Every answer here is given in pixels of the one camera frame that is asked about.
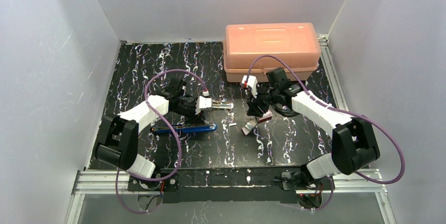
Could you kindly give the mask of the red staples box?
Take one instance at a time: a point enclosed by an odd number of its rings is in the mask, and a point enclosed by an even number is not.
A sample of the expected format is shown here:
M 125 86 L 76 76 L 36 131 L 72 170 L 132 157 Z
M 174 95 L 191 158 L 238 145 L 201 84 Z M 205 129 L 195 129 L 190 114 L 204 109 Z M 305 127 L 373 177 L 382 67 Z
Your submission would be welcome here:
M 257 122 L 258 123 L 263 123 L 265 121 L 269 121 L 272 119 L 273 113 L 268 110 L 265 114 L 263 114 L 262 117 L 257 117 Z

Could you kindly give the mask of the cardboard staples tray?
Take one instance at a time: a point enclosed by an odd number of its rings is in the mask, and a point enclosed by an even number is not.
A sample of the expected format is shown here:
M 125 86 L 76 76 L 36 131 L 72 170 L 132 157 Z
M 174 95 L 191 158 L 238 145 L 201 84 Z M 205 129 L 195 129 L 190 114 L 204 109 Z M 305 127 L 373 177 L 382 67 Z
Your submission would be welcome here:
M 249 135 L 253 131 L 253 129 L 256 127 L 257 124 L 258 123 L 256 120 L 250 120 L 250 121 L 246 122 L 241 129 L 242 133 L 245 136 Z

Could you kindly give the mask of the blue stapler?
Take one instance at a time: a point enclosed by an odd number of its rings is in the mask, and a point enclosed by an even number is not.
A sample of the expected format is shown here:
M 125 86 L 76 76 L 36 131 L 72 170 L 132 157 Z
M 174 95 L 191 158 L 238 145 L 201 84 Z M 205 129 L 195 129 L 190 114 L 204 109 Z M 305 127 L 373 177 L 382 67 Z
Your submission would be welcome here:
M 177 124 L 171 126 L 176 132 L 181 133 L 199 133 L 215 131 L 217 125 L 215 123 L 197 123 L 197 124 Z M 171 130 L 168 126 L 152 127 L 150 131 L 153 134 L 165 134 L 170 133 Z

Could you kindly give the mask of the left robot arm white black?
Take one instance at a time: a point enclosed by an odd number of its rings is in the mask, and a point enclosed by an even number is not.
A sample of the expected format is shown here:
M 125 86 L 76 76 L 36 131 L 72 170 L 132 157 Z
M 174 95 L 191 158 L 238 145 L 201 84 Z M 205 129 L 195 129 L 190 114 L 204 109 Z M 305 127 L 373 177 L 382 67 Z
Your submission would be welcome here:
M 147 100 L 117 115 L 105 115 L 93 148 L 95 159 L 119 168 L 145 181 L 153 177 L 155 164 L 138 154 L 139 133 L 169 112 L 199 118 L 212 107 L 209 92 L 197 98 L 186 93 L 187 83 L 173 78 L 164 90 L 148 95 Z

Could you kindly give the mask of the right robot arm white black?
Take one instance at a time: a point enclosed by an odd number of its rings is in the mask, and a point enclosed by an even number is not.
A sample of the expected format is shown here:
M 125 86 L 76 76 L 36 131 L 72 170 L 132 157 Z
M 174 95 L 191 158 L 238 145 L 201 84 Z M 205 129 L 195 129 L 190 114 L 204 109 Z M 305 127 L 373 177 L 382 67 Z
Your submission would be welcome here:
M 247 115 L 260 117 L 269 107 L 281 104 L 305 116 L 329 135 L 331 152 L 300 166 L 292 179 L 310 184 L 323 177 L 350 175 L 380 157 L 372 125 L 364 119 L 337 112 L 329 104 L 293 84 L 283 68 L 267 72 L 268 88 L 258 87 L 255 76 L 244 76 L 241 83 L 250 90 Z

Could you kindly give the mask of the beige stapler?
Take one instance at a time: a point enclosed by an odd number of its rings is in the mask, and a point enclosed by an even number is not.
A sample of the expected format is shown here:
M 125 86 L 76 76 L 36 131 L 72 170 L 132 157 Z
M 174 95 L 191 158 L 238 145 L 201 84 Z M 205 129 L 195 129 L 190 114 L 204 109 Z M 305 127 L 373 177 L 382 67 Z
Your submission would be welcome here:
M 234 104 L 229 101 L 219 101 L 219 100 L 213 100 L 211 103 L 212 109 L 225 109 L 225 110 L 231 110 L 234 108 Z

